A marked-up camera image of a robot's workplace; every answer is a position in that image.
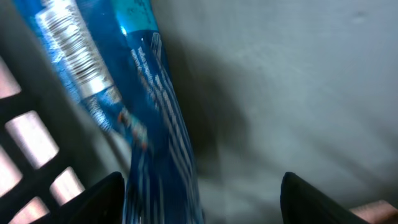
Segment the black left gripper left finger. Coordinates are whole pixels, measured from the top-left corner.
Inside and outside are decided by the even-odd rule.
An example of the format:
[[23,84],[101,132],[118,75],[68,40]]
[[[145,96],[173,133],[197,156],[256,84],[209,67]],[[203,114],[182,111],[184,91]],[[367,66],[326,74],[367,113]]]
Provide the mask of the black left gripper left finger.
[[121,223],[123,203],[124,179],[113,172],[34,224]]

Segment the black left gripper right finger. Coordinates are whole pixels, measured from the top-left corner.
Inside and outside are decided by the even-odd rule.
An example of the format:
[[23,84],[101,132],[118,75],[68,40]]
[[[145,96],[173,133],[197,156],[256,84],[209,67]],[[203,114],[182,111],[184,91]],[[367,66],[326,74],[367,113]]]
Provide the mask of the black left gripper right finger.
[[293,172],[282,179],[280,209],[284,224],[365,223]]

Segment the blue snack packet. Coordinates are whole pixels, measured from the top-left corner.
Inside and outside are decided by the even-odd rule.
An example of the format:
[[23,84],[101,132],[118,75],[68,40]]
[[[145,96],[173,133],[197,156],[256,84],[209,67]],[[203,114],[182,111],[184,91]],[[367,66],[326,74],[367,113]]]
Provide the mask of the blue snack packet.
[[17,0],[71,97],[130,147],[124,223],[202,223],[195,158],[149,0]]

